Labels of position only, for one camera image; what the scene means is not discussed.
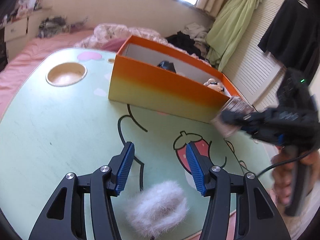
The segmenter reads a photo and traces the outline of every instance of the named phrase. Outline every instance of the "strawberry drawing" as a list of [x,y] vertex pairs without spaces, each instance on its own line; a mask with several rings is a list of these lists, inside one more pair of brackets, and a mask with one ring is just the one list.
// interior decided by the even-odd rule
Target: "strawberry drawing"
[[209,143],[207,143],[201,135],[195,133],[186,133],[185,131],[181,131],[180,136],[174,141],[173,149],[177,154],[178,160],[180,161],[184,169],[191,174],[186,158],[186,149],[189,142],[194,142],[199,153],[209,158],[209,149],[212,142],[210,141]]

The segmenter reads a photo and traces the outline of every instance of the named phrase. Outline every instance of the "silver screw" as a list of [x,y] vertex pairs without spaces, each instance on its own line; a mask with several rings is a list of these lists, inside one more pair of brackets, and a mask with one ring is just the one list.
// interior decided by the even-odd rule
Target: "silver screw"
[[211,167],[211,170],[215,171],[215,172],[219,172],[219,171],[221,171],[221,168],[219,166],[214,165]]
[[66,175],[66,179],[73,179],[74,176],[74,173],[70,172]]
[[243,117],[243,120],[248,120],[251,117],[251,114],[247,114],[246,116]]
[[109,166],[102,166],[100,168],[100,171],[102,171],[102,172],[108,172],[109,170],[110,170]]
[[248,179],[254,179],[255,175],[251,172],[247,173],[247,178]]

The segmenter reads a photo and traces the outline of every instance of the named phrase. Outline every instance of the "black line drawing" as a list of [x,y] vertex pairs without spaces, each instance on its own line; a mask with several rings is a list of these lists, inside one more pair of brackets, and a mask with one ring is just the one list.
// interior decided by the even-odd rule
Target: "black line drawing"
[[241,168],[241,170],[242,170],[243,175],[245,174],[244,169],[245,169],[247,172],[251,172],[251,171],[248,170],[247,164],[245,164],[245,162],[244,162],[243,160],[239,160],[238,157],[236,156],[236,154],[235,154],[235,148],[234,148],[233,144],[232,144],[230,141],[226,140],[226,139],[223,139],[223,140],[226,142],[226,144],[227,144],[228,147],[230,148],[231,152],[233,153],[234,157],[235,157],[236,160],[238,161],[238,163],[239,163],[239,165],[240,165],[240,168]]
[[[174,142],[173,142],[173,150],[176,152],[176,155],[177,155],[177,158],[178,158],[180,164],[182,165],[182,167],[183,167],[189,174],[191,174],[191,171],[186,167],[185,163],[183,163],[183,159],[182,159],[183,157],[181,157],[182,154],[180,153],[180,155],[179,155],[179,151],[180,151],[180,150],[183,150],[183,149],[187,146],[187,141],[185,142],[185,141],[182,140],[182,142],[184,142],[183,145],[176,145],[176,143],[178,142],[178,140],[179,140],[181,137],[183,137],[183,136],[192,136],[192,139],[193,139],[193,140],[190,140],[190,141],[191,141],[191,142],[194,142],[194,143],[197,143],[197,142],[200,142],[200,141],[203,141],[203,143],[206,143],[207,146],[208,146],[208,151],[206,152],[206,155],[204,155],[204,156],[209,157],[210,161],[213,163],[213,161],[211,160],[211,156],[210,156],[210,147],[211,147],[211,145],[212,145],[212,141],[210,141],[210,142],[208,143],[205,139],[203,139],[203,137],[202,137],[200,134],[196,134],[196,133],[186,133],[185,131],[181,131],[181,132],[180,132],[180,136],[178,136],[178,137],[174,140]],[[226,164],[227,164],[227,157],[225,156],[225,161],[224,161],[223,165],[221,166],[221,168],[224,168],[224,167],[226,166]]]
[[[118,133],[119,133],[119,136],[120,136],[120,139],[123,143],[123,145],[125,145],[126,141],[124,139],[124,136],[122,134],[122,131],[121,131],[121,122],[123,119],[129,117],[132,119],[132,121],[139,127],[141,128],[144,132],[148,132],[147,129],[145,129],[142,125],[140,125],[137,120],[133,117],[133,114],[131,112],[131,109],[130,109],[130,105],[127,105],[127,108],[128,108],[128,113],[129,114],[125,114],[123,116],[121,116],[118,120]],[[144,163],[142,161],[140,161],[136,156],[134,156],[134,160],[140,164],[140,179],[139,179],[139,185],[140,185],[140,191],[143,191],[143,169],[144,169]]]

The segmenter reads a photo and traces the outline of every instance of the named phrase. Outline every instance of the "black jacket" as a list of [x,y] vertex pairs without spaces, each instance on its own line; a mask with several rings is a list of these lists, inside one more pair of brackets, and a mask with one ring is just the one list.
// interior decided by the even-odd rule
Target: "black jacket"
[[298,0],[285,0],[259,48],[286,67],[299,69],[310,84],[319,65],[319,23]]

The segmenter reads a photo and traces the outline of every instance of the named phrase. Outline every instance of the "white wall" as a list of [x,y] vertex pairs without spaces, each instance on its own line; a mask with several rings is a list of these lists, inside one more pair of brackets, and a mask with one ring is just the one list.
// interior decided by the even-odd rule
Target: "white wall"
[[44,0],[56,15],[67,15],[68,23],[89,17],[87,25],[119,23],[147,27],[166,37],[192,22],[209,27],[212,19],[179,0]]

